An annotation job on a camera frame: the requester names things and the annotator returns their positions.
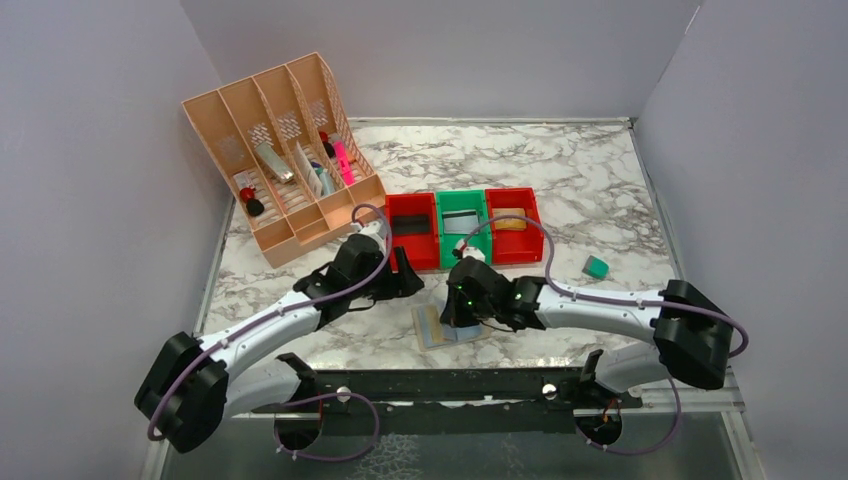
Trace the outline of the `beige card holder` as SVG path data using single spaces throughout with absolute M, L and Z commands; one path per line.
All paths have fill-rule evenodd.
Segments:
M 441 323 L 439 315 L 440 310 L 434 304 L 418 305 L 411 309 L 418 348 L 422 352 L 481 341 L 491 336 L 488 327 L 452 327 Z

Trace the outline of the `grey striped credit card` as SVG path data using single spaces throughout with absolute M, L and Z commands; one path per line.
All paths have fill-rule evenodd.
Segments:
M 441 324 L 441 328 L 442 338 L 451 344 L 471 342 L 485 336 L 485 331 L 481 325 L 454 327 Z

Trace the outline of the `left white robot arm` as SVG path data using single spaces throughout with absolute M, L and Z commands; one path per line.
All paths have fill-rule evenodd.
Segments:
M 300 370 L 289 364 L 261 369 L 258 362 L 351 312 L 358 299 L 406 298 L 423 286 L 384 225 L 367 224 L 343 241 L 330 262 L 259 313 L 210 335 L 179 332 L 168 338 L 134 397 L 148 420 L 148 439 L 187 453 L 224 419 L 277 397 L 292 399 L 306 383 Z

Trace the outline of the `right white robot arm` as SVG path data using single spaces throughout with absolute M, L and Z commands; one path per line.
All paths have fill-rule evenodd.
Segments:
M 447 286 L 440 320 L 451 327 L 494 320 L 513 332 L 576 328 L 633 339 L 586 363 L 590 383 L 608 393 L 667 377 L 703 390 L 724 386 L 734 325 L 686 281 L 672 279 L 648 291 L 579 289 L 546 277 L 508 279 L 465 256 Z

